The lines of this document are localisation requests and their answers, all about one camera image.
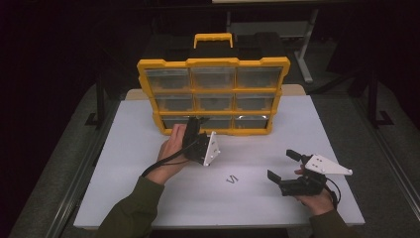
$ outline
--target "storage drawer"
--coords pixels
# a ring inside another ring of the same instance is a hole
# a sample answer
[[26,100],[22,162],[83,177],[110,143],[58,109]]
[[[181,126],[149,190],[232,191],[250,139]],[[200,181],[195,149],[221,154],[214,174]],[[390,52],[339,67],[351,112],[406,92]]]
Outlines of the storage drawer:
[[145,69],[145,72],[153,92],[190,89],[187,68]]
[[237,87],[277,88],[281,67],[238,67]]
[[197,110],[227,111],[232,110],[233,93],[226,94],[195,94]]
[[203,116],[210,118],[204,124],[201,124],[203,129],[229,129],[231,127],[232,116]]
[[188,123],[188,116],[161,116],[165,129],[172,129],[175,124]]
[[264,129],[268,119],[268,115],[235,116],[234,124],[237,129]]
[[191,77],[197,89],[230,89],[234,86],[234,67],[192,67]]
[[191,94],[157,94],[155,99],[160,111],[192,111]]
[[237,93],[236,109],[238,111],[270,110],[274,93]]

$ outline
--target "olive green sleeve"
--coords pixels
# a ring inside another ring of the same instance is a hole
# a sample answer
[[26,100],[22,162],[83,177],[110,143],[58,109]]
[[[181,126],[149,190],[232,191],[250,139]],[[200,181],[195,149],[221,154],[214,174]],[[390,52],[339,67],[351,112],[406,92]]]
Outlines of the olive green sleeve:
[[119,201],[103,220],[95,237],[146,237],[158,215],[164,186],[140,177],[133,192]]
[[353,228],[348,227],[337,210],[309,218],[316,238],[361,238]]

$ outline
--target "table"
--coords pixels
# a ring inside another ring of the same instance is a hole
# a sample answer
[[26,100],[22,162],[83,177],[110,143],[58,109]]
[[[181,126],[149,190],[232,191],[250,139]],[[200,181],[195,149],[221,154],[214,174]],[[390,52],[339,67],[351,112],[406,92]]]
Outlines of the table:
[[[308,225],[306,207],[281,196],[266,178],[272,170],[296,179],[299,164],[286,149],[337,161],[310,96],[282,96],[272,133],[218,135],[221,155],[210,167],[189,164],[167,184],[154,228],[290,227]],[[85,193],[74,226],[97,228],[112,206],[127,196],[151,165],[167,136],[152,119],[147,100],[122,101]],[[239,180],[227,182],[230,175]],[[350,225],[365,221],[343,176],[329,176],[342,192],[339,212]]]

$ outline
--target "black cable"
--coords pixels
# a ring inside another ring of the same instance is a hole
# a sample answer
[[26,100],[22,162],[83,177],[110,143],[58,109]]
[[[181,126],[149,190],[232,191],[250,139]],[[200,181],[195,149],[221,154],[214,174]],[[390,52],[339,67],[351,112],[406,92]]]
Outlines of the black cable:
[[182,148],[181,150],[177,151],[176,153],[174,153],[173,155],[160,160],[156,163],[154,163],[153,165],[149,166],[143,173],[142,173],[142,177],[146,177],[151,171],[153,171],[156,168],[159,168],[161,166],[163,166],[165,163],[175,159],[176,157],[182,155],[186,150],[188,150],[190,147],[192,147],[193,145],[195,145],[198,142],[198,139],[193,141],[191,144],[189,144],[188,146]]
[[163,164],[162,166],[173,166],[173,165],[180,165],[189,162],[189,160],[178,162],[178,163],[169,163],[169,164]]
[[335,183],[335,182],[333,182],[331,179],[329,179],[329,178],[327,178],[327,180],[328,181],[330,181],[330,182],[332,182],[333,183],[333,185],[337,188],[337,191],[338,191],[338,193],[339,193],[339,199],[338,199],[338,201],[337,201],[337,204],[338,203],[340,203],[340,200],[341,200],[341,191],[340,191],[340,188],[337,186],[337,184]]

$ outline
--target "hand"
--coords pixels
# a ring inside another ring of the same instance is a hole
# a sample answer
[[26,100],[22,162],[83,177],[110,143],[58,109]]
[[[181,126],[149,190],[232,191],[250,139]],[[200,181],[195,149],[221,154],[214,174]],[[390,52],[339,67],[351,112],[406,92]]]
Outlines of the hand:
[[[295,173],[297,175],[302,175],[303,166],[301,166],[301,170],[295,171]],[[330,192],[325,188],[318,195],[299,195],[294,197],[306,205],[313,215],[321,215],[334,210],[333,198],[331,197]]]
[[[172,133],[170,134],[169,139],[163,142],[160,147],[160,151],[157,156],[158,161],[163,160],[182,149],[182,139],[185,129],[185,124],[173,125]],[[160,166],[151,171],[146,178],[159,184],[165,184],[171,177],[180,172],[182,168],[188,164],[188,160],[183,155],[180,155],[169,161],[168,164],[174,165]]]

